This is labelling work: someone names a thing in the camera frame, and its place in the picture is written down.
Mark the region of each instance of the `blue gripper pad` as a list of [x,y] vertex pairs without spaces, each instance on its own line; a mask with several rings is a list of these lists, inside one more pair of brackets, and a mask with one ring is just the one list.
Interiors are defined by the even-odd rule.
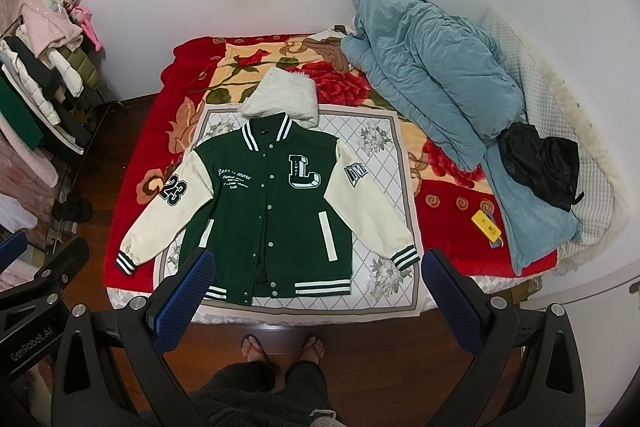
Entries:
[[18,259],[27,250],[27,236],[24,232],[16,232],[0,245],[0,273]]
[[422,256],[421,272],[460,349],[477,356],[484,344],[478,312],[432,251]]
[[215,274],[215,258],[209,250],[204,251],[156,315],[153,326],[156,353],[161,355],[178,347]]

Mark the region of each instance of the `yellow device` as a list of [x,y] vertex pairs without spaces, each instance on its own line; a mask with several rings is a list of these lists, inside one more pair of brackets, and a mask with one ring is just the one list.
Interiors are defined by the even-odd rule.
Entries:
[[482,210],[478,210],[471,217],[471,220],[474,222],[474,225],[480,229],[480,232],[484,233],[491,243],[495,243],[500,237],[502,232]]

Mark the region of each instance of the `red floral blanket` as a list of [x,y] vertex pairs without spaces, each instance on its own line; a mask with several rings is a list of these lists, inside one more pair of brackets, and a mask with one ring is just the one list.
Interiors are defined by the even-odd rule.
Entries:
[[[115,264],[119,245],[145,205],[158,193],[189,146],[204,103],[242,102],[264,72],[276,66],[303,71],[318,88],[319,103],[393,109],[362,73],[350,68],[340,39],[283,35],[252,38],[202,37],[174,49],[174,63],[161,75],[164,87],[149,112],[116,203],[104,260],[104,285],[153,290],[153,263],[131,277]],[[473,225],[479,208],[504,230],[500,210],[482,169],[461,172],[422,131],[401,118],[409,151],[414,197],[423,247],[441,248],[465,275],[515,277],[506,238],[491,248]],[[523,277],[556,265],[553,252],[533,263]]]

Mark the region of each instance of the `pink fluffy item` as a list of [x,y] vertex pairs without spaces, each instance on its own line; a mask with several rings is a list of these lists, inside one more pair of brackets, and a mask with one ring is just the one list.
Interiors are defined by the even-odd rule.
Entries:
[[89,40],[94,43],[95,50],[99,52],[102,45],[98,42],[98,37],[95,36],[94,27],[91,26],[89,10],[78,5],[69,12],[69,15],[71,16],[71,20],[82,28],[86,36],[89,37]]

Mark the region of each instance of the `number 23 patch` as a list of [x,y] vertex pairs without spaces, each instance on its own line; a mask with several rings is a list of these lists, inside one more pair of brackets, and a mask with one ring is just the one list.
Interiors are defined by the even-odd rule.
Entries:
[[172,174],[160,190],[160,197],[171,206],[178,204],[180,198],[187,191],[187,182],[179,180],[176,174]]

